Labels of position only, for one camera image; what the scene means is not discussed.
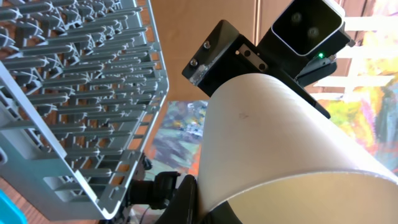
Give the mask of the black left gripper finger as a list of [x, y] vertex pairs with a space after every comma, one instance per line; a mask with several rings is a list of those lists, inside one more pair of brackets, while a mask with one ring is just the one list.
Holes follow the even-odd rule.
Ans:
[[155, 224], [195, 224], [197, 215], [197, 181], [186, 175], [169, 206]]

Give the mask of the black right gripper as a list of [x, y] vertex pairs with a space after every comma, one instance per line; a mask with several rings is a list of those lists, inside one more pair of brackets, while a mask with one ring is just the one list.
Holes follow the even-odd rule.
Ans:
[[248, 73], [262, 73], [280, 80], [326, 118], [330, 117], [330, 113], [297, 81], [279, 65], [265, 58], [255, 45], [226, 20], [217, 23], [182, 70], [182, 75], [208, 96], [228, 80]]

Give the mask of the white cup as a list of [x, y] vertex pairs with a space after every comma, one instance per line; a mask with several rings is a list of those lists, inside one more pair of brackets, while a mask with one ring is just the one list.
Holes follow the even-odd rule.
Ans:
[[397, 177], [280, 80], [235, 77], [211, 96], [198, 171], [203, 220], [396, 223]]

